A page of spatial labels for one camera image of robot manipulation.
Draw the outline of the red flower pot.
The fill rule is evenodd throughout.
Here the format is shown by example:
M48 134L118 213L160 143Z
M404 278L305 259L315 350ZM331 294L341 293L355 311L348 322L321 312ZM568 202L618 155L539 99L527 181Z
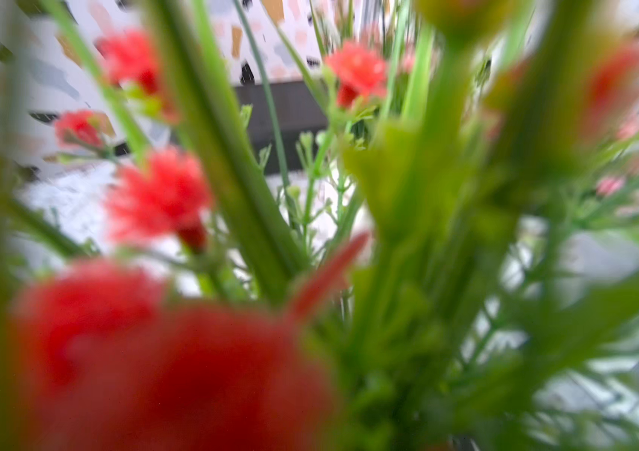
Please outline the red flower pot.
M417 1L428 37L401 108L394 69L345 42L317 87L321 148L358 195L310 248L281 212L223 77L208 7L144 1L146 27L93 51L46 11L100 86L157 83L182 148L121 165L107 223L123 259L17 197L27 14L0 11L0 450L639 450L639 426L542 403L616 356L639 270L567 302L561 248L580 188L639 99L639 41L600 1L556 1L539 47L471 106L505 1Z

